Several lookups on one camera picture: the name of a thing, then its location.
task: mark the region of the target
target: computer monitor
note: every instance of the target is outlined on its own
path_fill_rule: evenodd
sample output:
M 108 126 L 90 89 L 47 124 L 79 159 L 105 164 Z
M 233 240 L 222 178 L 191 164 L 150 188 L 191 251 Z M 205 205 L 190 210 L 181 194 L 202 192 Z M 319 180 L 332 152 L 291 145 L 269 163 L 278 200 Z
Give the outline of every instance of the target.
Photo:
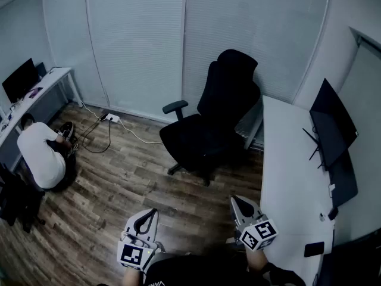
M 38 82 L 39 76 L 32 59 L 30 58 L 13 72 L 2 86 L 12 103 L 25 96 Z
M 324 79 L 310 110 L 324 165 L 328 169 L 358 136 L 357 130 L 342 101 Z

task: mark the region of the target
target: wooden floor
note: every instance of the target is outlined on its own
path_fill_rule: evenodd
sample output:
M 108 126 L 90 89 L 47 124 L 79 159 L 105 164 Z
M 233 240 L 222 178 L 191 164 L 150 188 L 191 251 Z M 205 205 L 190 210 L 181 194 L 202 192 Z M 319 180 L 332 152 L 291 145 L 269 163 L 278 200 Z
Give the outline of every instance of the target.
M 97 115 L 104 111 L 90 107 Z M 125 126 L 148 141 L 159 141 L 162 123 L 119 114 Z M 85 108 L 67 105 L 51 128 L 72 121 L 79 136 L 96 120 Z M 108 144 L 108 123 L 90 135 L 89 148 Z M 168 176 L 176 162 L 162 144 L 144 144 L 121 125 L 111 124 L 111 146 L 92 154 L 77 151 L 77 177 L 63 192 L 47 192 L 40 208 L 46 225 L 30 234 L 18 221 L 0 222 L 0 266 L 24 285 L 120 285 L 117 241 L 127 219 L 144 209 L 159 211 L 156 240 L 169 252 L 201 254 L 233 235 L 229 195 L 259 203 L 263 154 L 250 151 L 240 162 L 214 172 L 209 187 L 186 171 Z

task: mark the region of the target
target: white desk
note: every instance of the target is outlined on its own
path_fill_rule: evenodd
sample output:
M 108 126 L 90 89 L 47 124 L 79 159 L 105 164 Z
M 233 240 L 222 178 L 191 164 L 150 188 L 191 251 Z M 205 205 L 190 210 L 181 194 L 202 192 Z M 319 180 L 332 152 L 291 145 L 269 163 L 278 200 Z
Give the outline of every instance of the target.
M 316 144 L 302 130 L 312 133 L 310 113 L 294 105 L 263 97 L 264 164 L 261 209 L 272 218 L 279 236 L 267 248 L 269 261 L 282 269 L 293 270 L 312 285 L 323 256 L 304 257 L 306 244 L 324 241 L 330 253 L 334 221 L 329 174 L 320 165 L 319 153 L 308 161 Z
M 71 89 L 73 90 L 73 94 L 74 94 L 76 102 L 78 103 L 79 107 L 82 107 L 82 102 L 81 102 L 81 99 L 79 97 L 77 88 L 73 82 L 73 78 L 71 77 L 70 70 L 71 70 L 71 68 L 55 68 L 55 69 L 53 69 L 51 71 L 51 74 L 49 74 L 49 73 L 46 74 L 43 77 L 43 79 L 41 80 L 41 82 L 39 82 L 36 86 L 33 87 L 33 89 L 37 88 L 37 87 L 43 88 L 40 92 L 38 92 L 36 94 L 36 96 L 34 98 L 29 98 L 29 95 L 31 94 L 31 92 L 28 92 L 28 94 L 25 95 L 24 100 L 21 102 L 21 104 L 12 112 L 12 119 L 8 122 L 8 127 L 6 129 L 4 129 L 3 132 L 0 133 L 0 147 L 4 143 L 5 139 L 7 138 L 7 136 L 10 134 L 10 132 L 12 130 L 16 129 L 16 131 L 18 133 L 21 133 L 21 129 L 19 128 L 19 126 L 17 124 L 19 123 L 23 114 L 27 113 L 56 84 L 60 83 L 59 84 L 60 90 L 62 92 L 62 95 L 63 95 L 66 103 L 68 103 L 67 98 L 66 98 L 66 94 L 65 94 L 64 89 L 63 89 L 63 82 L 62 82 L 62 80 L 65 77 L 68 78 L 68 81 L 69 81 Z

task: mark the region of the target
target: cable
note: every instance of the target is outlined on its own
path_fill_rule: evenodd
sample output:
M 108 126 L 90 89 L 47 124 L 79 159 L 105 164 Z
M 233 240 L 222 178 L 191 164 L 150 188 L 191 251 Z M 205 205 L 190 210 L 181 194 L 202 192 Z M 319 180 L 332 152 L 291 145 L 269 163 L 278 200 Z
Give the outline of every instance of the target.
M 77 141 L 79 141 L 81 139 L 81 137 L 83 137 L 83 135 L 88 132 L 88 130 L 93 127 L 94 125 L 98 125 L 101 121 L 100 120 L 96 120 L 94 123 L 92 123 L 80 136 L 79 138 L 77 139 Z
M 163 143 L 163 142 L 147 142 L 147 141 L 144 141 L 143 139 L 140 139 L 140 137 L 138 137 L 137 135 L 135 135 L 135 133 L 131 130 L 131 129 L 128 129 L 125 127 L 125 125 L 122 123 L 121 120 L 119 120 L 119 122 L 121 123 L 121 125 L 124 127 L 125 130 L 128 130 L 129 132 L 132 132 L 132 134 L 137 137 L 139 140 L 141 140 L 143 143 L 145 144 L 159 144 L 159 143 Z
M 112 120 L 112 118 L 108 120 L 108 145 L 107 145 L 107 147 L 106 147 L 104 150 L 102 150 L 102 151 L 92 151 L 92 150 L 88 149 L 88 148 L 85 146 L 85 139 L 86 139 L 86 137 L 87 137 L 90 133 L 92 133 L 92 131 L 93 131 L 93 130 L 100 124 L 100 122 L 101 122 L 100 120 L 97 120 L 97 121 L 92 125 L 92 126 L 95 125 L 94 128 L 93 128 L 92 130 L 90 130 L 90 131 L 83 137 L 83 139 L 82 139 L 82 146 L 83 146 L 84 149 L 90 151 L 90 153 L 93 153 L 93 154 L 101 154 L 101 153 L 104 153 L 104 152 L 110 147 L 110 145 L 111 145 L 111 134 L 110 134 L 110 122 L 111 122 L 111 120 Z
M 100 120 L 100 118 L 99 118 L 93 111 L 91 111 L 90 109 L 88 109 L 88 108 L 86 107 L 86 105 L 84 104 L 83 101 L 81 101 L 81 103 L 83 104 L 83 106 L 85 107 L 86 110 L 90 111 L 94 116 L 96 116 L 96 118 L 97 118 L 98 120 Z
M 49 74 L 52 74 L 53 72 L 52 72 L 52 70 L 53 69 L 60 69 L 61 67 L 51 67 L 51 69 L 49 70 L 49 71 L 47 71 L 47 73 L 49 73 Z
M 86 107 L 86 105 L 84 104 L 84 102 L 82 102 L 81 101 L 81 103 L 83 104 L 83 106 L 85 107 L 85 109 L 87 109 L 88 111 L 90 111 L 94 116 L 96 116 L 96 118 L 98 119 L 98 120 L 100 120 L 100 118 L 93 112 L 93 111 L 91 111 L 90 109 L 88 109 L 87 107 Z M 135 137 L 137 137 L 139 140 L 141 140 L 143 143 L 145 143 L 145 144 L 160 144 L 160 143 L 163 143 L 163 142 L 147 142 L 147 141 L 144 141 L 143 139 L 140 139 L 140 137 L 138 137 L 135 133 L 134 133 L 134 131 L 132 131 L 131 129 L 128 129 L 128 128 L 126 128 L 125 127 L 125 125 L 122 123 L 122 121 L 121 120 L 119 120 L 119 122 L 121 123 L 121 125 L 124 127 L 124 129 L 125 130 L 128 130 L 129 132 L 131 132 Z

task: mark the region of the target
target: white shirt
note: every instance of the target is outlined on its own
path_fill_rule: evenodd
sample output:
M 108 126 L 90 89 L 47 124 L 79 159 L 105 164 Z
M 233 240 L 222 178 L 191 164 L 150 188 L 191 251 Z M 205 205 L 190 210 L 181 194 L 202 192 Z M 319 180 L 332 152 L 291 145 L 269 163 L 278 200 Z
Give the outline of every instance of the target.
M 66 165 L 46 140 L 56 140 L 58 134 L 44 123 L 34 123 L 17 139 L 17 146 L 28 164 L 36 183 L 43 189 L 55 187 L 64 177 Z

